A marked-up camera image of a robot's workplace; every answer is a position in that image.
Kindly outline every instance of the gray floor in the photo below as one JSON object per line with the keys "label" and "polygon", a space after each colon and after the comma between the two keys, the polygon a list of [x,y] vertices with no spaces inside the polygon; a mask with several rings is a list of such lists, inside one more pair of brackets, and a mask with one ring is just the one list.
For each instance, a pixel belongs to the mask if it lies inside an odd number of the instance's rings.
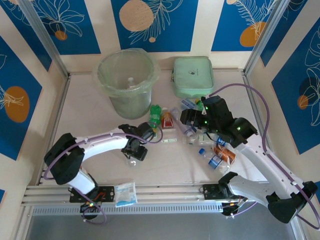
{"label": "gray floor", "polygon": [[110,215],[105,225],[80,216],[35,216],[27,240],[293,240],[289,224],[256,205],[235,219],[220,213]]}

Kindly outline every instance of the white table surface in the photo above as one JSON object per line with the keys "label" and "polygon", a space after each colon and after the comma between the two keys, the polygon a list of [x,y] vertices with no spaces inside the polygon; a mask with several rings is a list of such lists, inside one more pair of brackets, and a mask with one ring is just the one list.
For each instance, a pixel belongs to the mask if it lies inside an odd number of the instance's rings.
{"label": "white table surface", "polygon": [[[214,89],[227,84],[243,83],[240,71],[214,70]],[[170,83],[171,71],[164,70],[152,88],[152,104],[174,107],[179,99],[174,95]],[[244,117],[257,127],[254,113],[244,87],[233,86],[219,94],[227,102],[234,118]],[[74,137],[92,136],[109,132],[121,124],[138,126],[149,120],[149,113],[136,120],[127,120],[115,112],[110,100],[96,89],[91,75],[73,75],[59,120],[55,141],[64,133]],[[217,182],[221,175],[214,171],[199,155],[200,147],[183,144],[178,129],[177,142],[147,144],[148,153],[143,162],[135,167],[126,164],[120,150],[105,152],[86,160],[83,167],[98,184],[119,184],[135,181],[136,184],[183,184]],[[265,181],[264,176],[242,154],[237,156],[231,171],[252,181]],[[55,181],[41,179],[44,185],[55,185]]]}

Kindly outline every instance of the blue bottle cap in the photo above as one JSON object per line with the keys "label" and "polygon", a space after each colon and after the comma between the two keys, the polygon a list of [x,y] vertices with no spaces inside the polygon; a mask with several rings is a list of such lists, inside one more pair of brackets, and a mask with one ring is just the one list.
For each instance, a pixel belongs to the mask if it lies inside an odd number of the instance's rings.
{"label": "blue bottle cap", "polygon": [[200,155],[204,154],[205,152],[206,152],[206,150],[204,150],[203,148],[201,148],[199,151]]}

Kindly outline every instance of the translucent plastic bucket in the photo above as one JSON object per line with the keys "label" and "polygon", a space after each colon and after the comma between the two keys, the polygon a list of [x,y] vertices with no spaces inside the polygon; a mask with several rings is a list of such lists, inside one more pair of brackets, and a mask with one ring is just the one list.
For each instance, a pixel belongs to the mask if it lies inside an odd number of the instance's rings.
{"label": "translucent plastic bucket", "polygon": [[[159,75],[155,59],[143,49],[129,48],[105,57],[93,69],[92,78],[121,117],[138,119],[149,111],[151,88]],[[128,87],[129,78],[135,86]]]}

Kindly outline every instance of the green bottle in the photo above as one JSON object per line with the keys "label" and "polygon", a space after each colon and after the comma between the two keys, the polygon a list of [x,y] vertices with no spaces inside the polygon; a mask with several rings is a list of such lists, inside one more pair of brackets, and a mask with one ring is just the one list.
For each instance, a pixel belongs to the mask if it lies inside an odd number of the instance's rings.
{"label": "green bottle", "polygon": [[[161,124],[161,107],[159,105],[152,105],[150,108],[150,122],[157,125]],[[151,124],[153,131],[157,131],[157,125]]]}
{"label": "green bottle", "polygon": [[204,109],[204,104],[200,99],[195,100],[195,104],[198,106],[199,110],[202,111]]}

